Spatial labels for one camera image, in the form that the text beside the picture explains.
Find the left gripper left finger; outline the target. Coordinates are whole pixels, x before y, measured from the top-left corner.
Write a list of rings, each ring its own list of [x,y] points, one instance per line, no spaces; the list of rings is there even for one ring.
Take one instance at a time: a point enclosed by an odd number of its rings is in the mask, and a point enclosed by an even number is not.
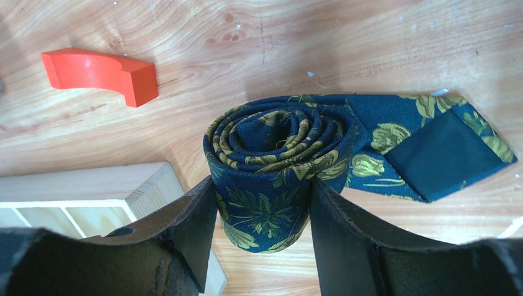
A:
[[[2,295],[198,295],[217,214],[211,178],[107,236],[1,229]]]

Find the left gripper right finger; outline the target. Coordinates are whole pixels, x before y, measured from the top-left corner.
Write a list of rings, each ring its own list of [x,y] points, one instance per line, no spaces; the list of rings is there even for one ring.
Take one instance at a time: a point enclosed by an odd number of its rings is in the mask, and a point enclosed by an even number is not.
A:
[[[406,231],[311,185],[313,248],[322,295],[521,295],[522,240],[455,245]]]

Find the navy yellow floral tie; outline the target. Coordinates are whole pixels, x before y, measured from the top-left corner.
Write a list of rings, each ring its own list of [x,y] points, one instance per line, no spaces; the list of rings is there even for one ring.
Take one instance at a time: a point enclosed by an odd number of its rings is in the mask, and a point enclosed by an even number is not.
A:
[[[315,178],[337,192],[431,203],[517,162],[459,96],[270,97],[216,119],[203,148],[224,232],[253,253],[298,240]]]

